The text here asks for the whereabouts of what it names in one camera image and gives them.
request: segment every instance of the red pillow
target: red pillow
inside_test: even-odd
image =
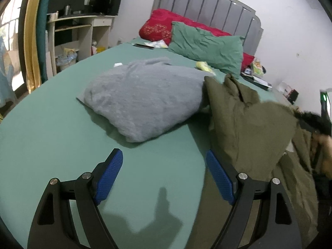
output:
[[[243,61],[242,61],[242,66],[241,66],[241,72],[244,72],[245,69],[248,67],[248,65],[250,65],[253,62],[254,59],[255,59],[254,56],[243,53]]]
[[[166,9],[157,9],[152,12],[150,19],[139,30],[139,36],[149,41],[164,40],[167,45],[172,40],[172,21],[183,22],[184,24],[211,32],[214,36],[231,35],[217,28],[208,27],[204,24],[192,21],[188,18],[175,14]]]

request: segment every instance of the metal screw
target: metal screw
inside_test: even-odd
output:
[[[240,179],[247,179],[247,178],[248,178],[248,175],[245,174],[245,173],[240,173],[240,174],[239,174],[239,178],[240,178]]]
[[[279,184],[279,183],[280,183],[280,180],[279,180],[278,178],[273,178],[273,179],[272,179],[272,182],[273,182],[274,184]]]
[[[91,177],[91,173],[90,172],[84,172],[83,174],[82,174],[82,178],[83,179],[89,179]]]
[[[50,184],[54,185],[58,182],[58,179],[57,178],[53,178],[49,181]]]

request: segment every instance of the teal curtain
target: teal curtain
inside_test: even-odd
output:
[[[40,76],[42,83],[47,81],[46,75],[46,53],[45,53],[45,30],[46,30],[46,15],[49,6],[49,0],[40,0],[37,22],[36,22],[36,40],[37,40],[37,52],[40,68]]]

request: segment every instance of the green pillowcase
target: green pillowcase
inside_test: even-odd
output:
[[[191,60],[207,62],[224,73],[239,78],[243,60],[243,46],[240,36],[214,36],[210,32],[172,22],[170,51]]]

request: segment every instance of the computer monitor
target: computer monitor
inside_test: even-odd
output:
[[[84,0],[49,0],[48,14],[63,10],[70,5],[72,12],[84,10]]]

